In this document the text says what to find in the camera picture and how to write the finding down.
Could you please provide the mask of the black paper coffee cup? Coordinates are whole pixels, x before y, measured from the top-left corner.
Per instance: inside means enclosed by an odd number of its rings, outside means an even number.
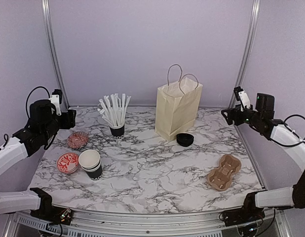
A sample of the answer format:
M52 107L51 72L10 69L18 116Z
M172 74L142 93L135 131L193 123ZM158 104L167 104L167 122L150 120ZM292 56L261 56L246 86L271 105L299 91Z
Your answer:
M101 164L101 157L96 150L86 150L79 155L78 162L85 170L91 170Z

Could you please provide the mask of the black cup lid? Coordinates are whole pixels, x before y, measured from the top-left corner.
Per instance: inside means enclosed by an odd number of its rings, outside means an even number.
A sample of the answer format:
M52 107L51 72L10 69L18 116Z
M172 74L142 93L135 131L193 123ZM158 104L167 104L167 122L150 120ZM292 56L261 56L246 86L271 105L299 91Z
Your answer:
M181 141L194 141L194 136L189 133L178 133L176 139Z
M181 140L177 140L177 143L180 146L188 147L188 146L190 146L193 143L193 141L181 141Z

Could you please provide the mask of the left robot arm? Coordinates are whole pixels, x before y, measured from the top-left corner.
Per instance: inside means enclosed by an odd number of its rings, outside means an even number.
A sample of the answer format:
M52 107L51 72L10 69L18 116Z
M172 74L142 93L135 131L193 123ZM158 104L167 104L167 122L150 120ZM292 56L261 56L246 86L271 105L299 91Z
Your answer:
M61 111L62 90L55 89L48 96L26 105L28 121L24 128L11 136L4 135L5 143L0 147L0 176L40 148L48 150L60 129L75 126L76 110ZM64 211L52 205L51 195L40 188L0 193L0 215L23 210L30 210L32 216L51 222L58 222Z

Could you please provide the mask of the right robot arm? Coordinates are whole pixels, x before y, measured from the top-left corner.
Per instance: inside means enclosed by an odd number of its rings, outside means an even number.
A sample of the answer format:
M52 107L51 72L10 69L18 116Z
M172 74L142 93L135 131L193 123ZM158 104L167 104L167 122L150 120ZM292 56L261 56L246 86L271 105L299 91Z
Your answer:
M305 208L305 138L301 138L285 120L274 118L274 96L258 93L256 105L252 106L244 89L238 86L234 88L234 94L240 103L221 111L227 124L248 124L261 136L280 146L302 171L298 182L291 187L248 194L239 209L239 217L250 221L265 207Z

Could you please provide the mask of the red patterned bowl dark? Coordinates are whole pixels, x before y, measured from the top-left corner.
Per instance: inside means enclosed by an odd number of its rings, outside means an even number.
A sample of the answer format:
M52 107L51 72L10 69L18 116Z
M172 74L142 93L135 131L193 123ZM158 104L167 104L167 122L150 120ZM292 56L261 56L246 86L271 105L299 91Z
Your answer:
M88 140L89 137L86 132L77 131L77 132L73 132L67 138L67 145L73 150L80 150L87 145Z

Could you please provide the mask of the white wrapped straws bundle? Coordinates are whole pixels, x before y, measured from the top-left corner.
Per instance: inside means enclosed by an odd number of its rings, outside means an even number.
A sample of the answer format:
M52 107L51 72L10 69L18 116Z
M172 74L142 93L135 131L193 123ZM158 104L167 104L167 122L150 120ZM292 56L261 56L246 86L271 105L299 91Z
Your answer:
M101 108L98 112L102 119L106 121L110 128L121 128L125 124L126 110L128 108L131 96L122 94L121 98L118 93L105 95L103 99L99 99Z

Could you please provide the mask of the black cup holding straws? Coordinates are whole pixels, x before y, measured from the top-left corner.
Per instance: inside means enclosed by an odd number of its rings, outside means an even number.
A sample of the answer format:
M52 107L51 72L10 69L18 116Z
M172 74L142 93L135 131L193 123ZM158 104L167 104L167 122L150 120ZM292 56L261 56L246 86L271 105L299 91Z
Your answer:
M110 126L110 131L114 139L121 140L124 138L125 133L125 123L119 126Z

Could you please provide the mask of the cream paper bag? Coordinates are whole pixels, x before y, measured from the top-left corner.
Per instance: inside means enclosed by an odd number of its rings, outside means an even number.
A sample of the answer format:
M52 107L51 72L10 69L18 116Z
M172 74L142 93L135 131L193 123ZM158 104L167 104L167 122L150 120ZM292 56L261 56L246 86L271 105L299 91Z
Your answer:
M169 81L169 74L167 84L157 89L155 132L172 141L194 126L203 85L195 75L183 75L183 70L175 82Z

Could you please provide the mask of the brown cardboard cup carrier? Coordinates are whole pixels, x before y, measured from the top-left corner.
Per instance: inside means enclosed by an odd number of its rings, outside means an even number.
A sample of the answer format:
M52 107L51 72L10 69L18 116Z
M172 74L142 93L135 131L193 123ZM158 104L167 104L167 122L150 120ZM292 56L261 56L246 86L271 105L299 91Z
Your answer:
M233 176L241 169L241 161L232 155L223 155L219 166L206 176L207 183L215 190L222 192L231 186Z

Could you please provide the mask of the left aluminium frame post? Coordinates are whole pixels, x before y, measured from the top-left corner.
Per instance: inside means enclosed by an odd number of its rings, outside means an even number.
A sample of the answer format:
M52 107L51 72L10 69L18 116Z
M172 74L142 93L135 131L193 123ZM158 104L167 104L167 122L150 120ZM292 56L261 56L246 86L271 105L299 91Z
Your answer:
M44 25L45 25L45 31L46 31L46 36L47 36L47 42L49 45L49 51L51 55L51 61L53 65L53 69L55 72L57 84L59 88L63 92L63 107L65 109L68 109L70 107L69 105L69 100L66 94L65 90L65 84L63 81L60 65L59 65L59 60L57 57L57 51L56 51L56 44L54 41L54 34L53 34L53 29L52 29L52 21L51 21L51 14L50 14L50 6L49 6L49 1L48 0L42 0L42 11L43 11L43 20L44 20Z

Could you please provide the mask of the aluminium frame post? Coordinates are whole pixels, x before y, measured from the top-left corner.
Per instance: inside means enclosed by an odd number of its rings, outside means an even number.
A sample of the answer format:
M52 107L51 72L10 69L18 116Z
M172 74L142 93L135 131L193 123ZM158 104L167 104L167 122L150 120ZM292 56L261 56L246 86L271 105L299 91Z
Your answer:
M43 11L43 20L44 20L44 25L45 25L45 31L46 31L46 36L47 36L47 42L49 45L49 51L51 55L51 61L53 65L53 69L55 72L57 84L59 88L63 92L63 107L65 109L68 109L70 107L69 105L69 100L66 94L65 90L65 84L63 81L60 65L59 65L59 60L57 57L57 51L56 51L56 44L54 41L54 34L53 34L53 29L52 29L52 21L51 21L51 14L50 14L50 6L49 6L49 1L48 0L42 0L42 11Z
M259 11L260 11L260 0L254 0L252 5L252 11L249 21L249 28L248 28L248 34L246 39L246 44L244 47L244 52L240 64L240 68L237 75L237 80L235 87L241 86L244 80L246 67L248 64L249 56L252 51L252 47L254 44L255 34L257 30L257 23L258 23L258 17L259 17Z

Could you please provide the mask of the right aluminium frame post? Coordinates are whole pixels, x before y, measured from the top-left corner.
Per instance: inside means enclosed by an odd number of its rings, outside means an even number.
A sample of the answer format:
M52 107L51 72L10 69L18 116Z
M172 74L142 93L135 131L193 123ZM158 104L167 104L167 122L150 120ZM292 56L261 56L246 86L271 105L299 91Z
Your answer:
M237 80L235 87L241 86L244 80L246 67L248 64L249 56L252 51L252 47L254 44L255 34L257 30L257 23L258 23L258 17L259 17L259 11L260 11L260 0L254 0L252 5L252 11L249 21L249 28L248 28L248 34L246 39L246 44L244 47L244 52L240 64L240 68L237 75Z

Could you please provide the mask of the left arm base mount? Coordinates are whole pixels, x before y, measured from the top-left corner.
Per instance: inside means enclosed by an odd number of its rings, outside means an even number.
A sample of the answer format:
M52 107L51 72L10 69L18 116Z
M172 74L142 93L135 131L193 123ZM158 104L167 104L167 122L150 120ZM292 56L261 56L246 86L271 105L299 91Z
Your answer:
M30 188L40 198L40 206L38 210L31 210L30 215L52 224L70 225L72 221L72 210L70 208L62 208L52 205L52 196L40 188Z

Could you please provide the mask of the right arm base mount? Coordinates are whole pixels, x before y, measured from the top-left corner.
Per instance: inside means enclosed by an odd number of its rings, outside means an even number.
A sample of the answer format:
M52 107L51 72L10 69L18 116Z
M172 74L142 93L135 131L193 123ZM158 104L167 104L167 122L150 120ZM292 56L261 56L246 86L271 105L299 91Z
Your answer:
M240 225L247 222L256 221L265 217L264 209L256 207L255 195L258 192L246 195L243 205L240 208L223 211L219 219L224 222L225 226Z

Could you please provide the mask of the front aluminium rail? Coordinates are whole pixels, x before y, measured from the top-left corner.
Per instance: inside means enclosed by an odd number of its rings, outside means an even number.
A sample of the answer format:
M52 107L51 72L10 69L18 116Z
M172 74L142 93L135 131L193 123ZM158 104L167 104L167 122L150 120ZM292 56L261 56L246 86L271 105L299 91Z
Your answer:
M265 209L251 222L225 224L223 210L134 214L72 209L71 222L50 225L29 211L10 214L4 237L290 237L283 211Z

